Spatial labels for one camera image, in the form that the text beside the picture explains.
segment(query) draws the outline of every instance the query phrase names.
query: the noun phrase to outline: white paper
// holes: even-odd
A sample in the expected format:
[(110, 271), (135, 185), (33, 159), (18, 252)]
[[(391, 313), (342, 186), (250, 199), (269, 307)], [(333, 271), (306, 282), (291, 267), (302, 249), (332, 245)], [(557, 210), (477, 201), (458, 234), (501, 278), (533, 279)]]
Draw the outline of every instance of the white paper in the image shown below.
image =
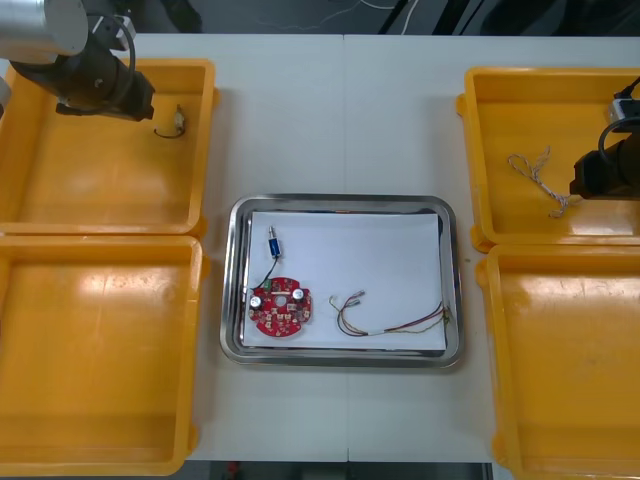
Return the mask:
[(273, 264), (268, 245), (273, 226), (282, 256), (271, 278), (293, 278), (310, 289), (313, 311), (295, 335), (269, 337), (249, 319), (247, 301), (245, 346), (445, 350), (443, 322), (419, 334), (350, 337), (338, 329), (337, 312), (329, 304), (331, 295), (342, 305), (364, 290), (361, 304), (345, 315), (349, 323), (370, 332), (434, 311), (442, 300), (437, 215), (256, 212), (252, 222), (249, 287), (258, 285)]

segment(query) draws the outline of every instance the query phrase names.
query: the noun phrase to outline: capacitor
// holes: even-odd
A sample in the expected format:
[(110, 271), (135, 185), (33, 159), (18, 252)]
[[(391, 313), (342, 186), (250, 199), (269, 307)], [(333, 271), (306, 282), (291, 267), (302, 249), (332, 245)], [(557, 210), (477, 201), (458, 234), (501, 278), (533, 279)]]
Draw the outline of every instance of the capacitor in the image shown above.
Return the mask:
[(273, 227), (269, 227), (269, 250), (271, 250), (271, 258), (280, 256), (280, 245), (276, 238), (276, 230)]
[(260, 297), (257, 296), (253, 296), (251, 297), (251, 300), (249, 300), (249, 305), (251, 305), (251, 308), (260, 308), (262, 306), (262, 299)]
[(304, 298), (304, 292), (302, 291), (302, 289), (300, 288), (296, 288), (293, 293), (291, 294), (291, 296), (293, 297), (293, 299), (296, 302), (299, 302), (300, 300), (302, 300)]

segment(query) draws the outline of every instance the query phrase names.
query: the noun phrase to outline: metal cylinder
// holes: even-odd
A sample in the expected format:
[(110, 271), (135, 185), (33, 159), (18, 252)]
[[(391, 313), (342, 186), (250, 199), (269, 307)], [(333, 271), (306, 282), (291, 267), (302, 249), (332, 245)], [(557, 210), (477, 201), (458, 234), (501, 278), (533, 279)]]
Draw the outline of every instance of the metal cylinder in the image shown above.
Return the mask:
[(81, 0), (0, 0), (0, 57), (48, 64), (82, 51), (88, 34)]

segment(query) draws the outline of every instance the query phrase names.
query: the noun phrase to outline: blue component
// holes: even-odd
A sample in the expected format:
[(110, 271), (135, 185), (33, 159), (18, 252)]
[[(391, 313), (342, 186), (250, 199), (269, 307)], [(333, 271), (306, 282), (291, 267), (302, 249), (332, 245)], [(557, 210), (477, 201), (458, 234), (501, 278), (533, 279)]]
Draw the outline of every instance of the blue component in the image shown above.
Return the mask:
[(277, 238), (269, 239), (269, 250), (271, 250), (271, 256), (273, 258), (278, 258), (280, 256), (280, 245), (278, 245)]

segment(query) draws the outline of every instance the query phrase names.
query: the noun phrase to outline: black wire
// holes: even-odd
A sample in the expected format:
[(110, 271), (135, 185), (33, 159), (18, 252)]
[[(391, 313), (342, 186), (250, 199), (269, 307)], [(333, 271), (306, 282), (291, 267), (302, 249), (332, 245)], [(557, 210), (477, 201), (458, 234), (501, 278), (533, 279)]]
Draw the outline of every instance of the black wire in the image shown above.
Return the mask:
[(391, 10), (391, 13), (389, 14), (387, 19), (384, 21), (384, 24), (380, 28), (378, 35), (386, 35), (386, 33), (389, 31), (391, 26), (396, 21), (396, 19), (402, 13), (402, 10), (404, 10), (404, 7), (407, 6), (407, 3), (409, 3), (409, 0), (398, 0), (398, 3), (396, 3), (396, 5), (393, 7), (393, 10)]
[(480, 7), (482, 7), (483, 4), (484, 4), (484, 0), (480, 0), (478, 5), (476, 5), (476, 8), (473, 10), (473, 12), (471, 12), (471, 15), (469, 15), (469, 18), (467, 18), (467, 21), (464, 23), (464, 25), (463, 25), (462, 29), (460, 30), (460, 32), (458, 33), (458, 35), (463, 35), (464, 34), (465, 30), (467, 29), (467, 27), (471, 23), (471, 20), (473, 20), (473, 18), (476, 16), (476, 13), (478, 13), (478, 10), (480, 10)]
[(157, 128), (153, 129), (153, 133), (155, 133), (157, 136), (159, 136), (160, 138), (167, 138), (167, 139), (172, 139), (172, 138), (180, 138), (182, 135), (185, 134), (185, 132), (187, 131), (186, 128), (181, 128), (180, 130), (178, 130), (178, 133), (176, 133), (175, 135), (163, 135), (162, 133), (158, 132)]
[(609, 135), (616, 128), (620, 128), (629, 123), (640, 123), (640, 117), (626, 117), (617, 120), (610, 124), (607, 128), (605, 128), (600, 134), (600, 138), (598, 139), (598, 152), (600, 153), (600, 157), (602, 157), (605, 162), (609, 164), (615, 164), (615, 162), (609, 158), (604, 148), (604, 144), (607, 140), (607, 135)]
[(264, 278), (262, 279), (262, 281), (258, 284), (257, 287), (254, 287), (254, 290), (257, 290), (258, 288), (260, 288), (262, 285), (264, 285), (264, 282), (266, 282), (267, 280), (269, 280), (269, 276), (271, 276), (271, 274), (273, 273), (273, 269), (276, 268), (276, 264), (278, 263), (278, 257), (275, 257), (275, 259), (273, 260), (273, 265), (271, 265), (271, 269), (269, 270), (269, 273), (267, 273)]
[(636, 78), (631, 85), (624, 87), (621, 91), (614, 95), (615, 98), (629, 98), (633, 94), (633, 90), (640, 83), (640, 77)]
[(102, 113), (109, 111), (113, 107), (117, 106), (122, 100), (124, 100), (124, 97), (127, 95), (129, 90), (131, 89), (131, 86), (133, 85), (133, 81), (135, 79), (135, 73), (136, 73), (136, 48), (133, 44), (133, 36), (131, 35), (131, 32), (129, 32), (125, 24), (120, 19), (116, 18), (114, 15), (110, 15), (106, 13), (87, 12), (87, 17), (109, 18), (122, 30), (125, 38), (127, 39), (127, 45), (129, 47), (129, 69), (127, 70), (128, 75), (127, 75), (127, 82), (125, 86), (121, 88), (118, 92), (116, 92), (116, 95), (114, 95), (112, 98), (109, 98), (105, 105), (98, 108), (92, 108), (89, 110), (68, 107), (66, 105), (64, 106), (65, 113), (69, 113), (72, 115), (81, 115), (81, 116), (100, 115)]

